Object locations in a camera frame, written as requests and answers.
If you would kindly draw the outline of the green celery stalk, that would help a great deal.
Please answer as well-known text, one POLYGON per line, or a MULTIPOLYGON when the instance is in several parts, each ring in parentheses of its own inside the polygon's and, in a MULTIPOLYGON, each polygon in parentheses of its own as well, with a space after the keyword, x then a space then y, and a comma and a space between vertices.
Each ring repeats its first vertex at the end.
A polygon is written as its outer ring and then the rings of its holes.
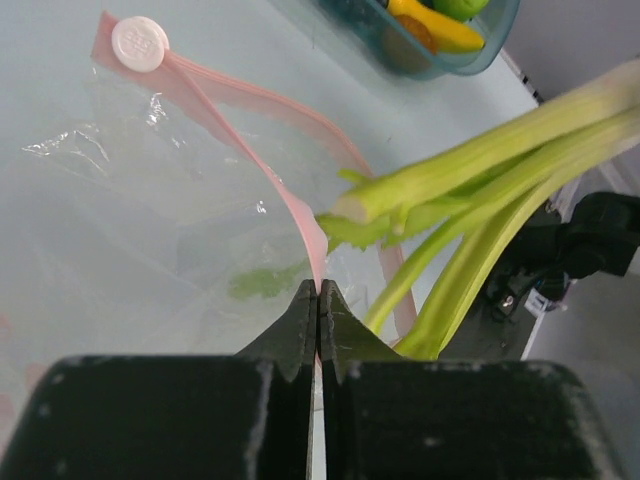
POLYGON ((351 188, 316 220, 335 249, 389 249, 424 234, 365 316, 374 332, 451 243, 451 257, 397 343, 432 360, 461 325, 508 243, 542 202, 587 170, 639 142, 639 63, 625 62, 536 109, 444 152, 367 178, 344 169, 351 188))

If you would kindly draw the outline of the clear zip top bag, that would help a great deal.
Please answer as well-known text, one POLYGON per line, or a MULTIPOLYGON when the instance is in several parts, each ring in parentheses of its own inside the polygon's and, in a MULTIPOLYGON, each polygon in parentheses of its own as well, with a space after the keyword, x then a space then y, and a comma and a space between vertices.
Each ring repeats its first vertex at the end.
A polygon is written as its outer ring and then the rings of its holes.
POLYGON ((82 355, 233 354, 384 160, 371 93, 269 4, 1 5, 1 416, 82 355))

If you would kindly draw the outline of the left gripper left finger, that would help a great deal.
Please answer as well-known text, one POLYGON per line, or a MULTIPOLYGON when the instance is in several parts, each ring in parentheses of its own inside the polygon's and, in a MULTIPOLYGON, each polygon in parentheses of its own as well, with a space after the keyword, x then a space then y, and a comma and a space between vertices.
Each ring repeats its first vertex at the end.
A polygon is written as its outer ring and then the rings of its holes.
POLYGON ((1 462, 5 479, 307 479, 318 296, 233 355, 83 355, 54 363, 1 462))

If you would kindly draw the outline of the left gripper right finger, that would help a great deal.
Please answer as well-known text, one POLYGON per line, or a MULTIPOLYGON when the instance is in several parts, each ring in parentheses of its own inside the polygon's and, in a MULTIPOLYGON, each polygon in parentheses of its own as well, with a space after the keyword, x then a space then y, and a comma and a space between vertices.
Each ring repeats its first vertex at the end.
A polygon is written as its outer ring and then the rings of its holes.
POLYGON ((414 361, 319 295, 330 479, 621 479, 579 378, 545 361, 414 361))

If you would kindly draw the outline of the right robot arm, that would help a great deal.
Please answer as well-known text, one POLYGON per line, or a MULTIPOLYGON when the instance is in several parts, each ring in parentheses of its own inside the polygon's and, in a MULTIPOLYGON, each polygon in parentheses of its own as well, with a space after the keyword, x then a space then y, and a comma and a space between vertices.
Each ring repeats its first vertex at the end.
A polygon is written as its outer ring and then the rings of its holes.
POLYGON ((520 359, 538 320, 559 308, 572 281, 597 272, 624 276, 638 247, 636 196, 590 193, 567 221, 538 209, 498 257, 441 358, 520 359))

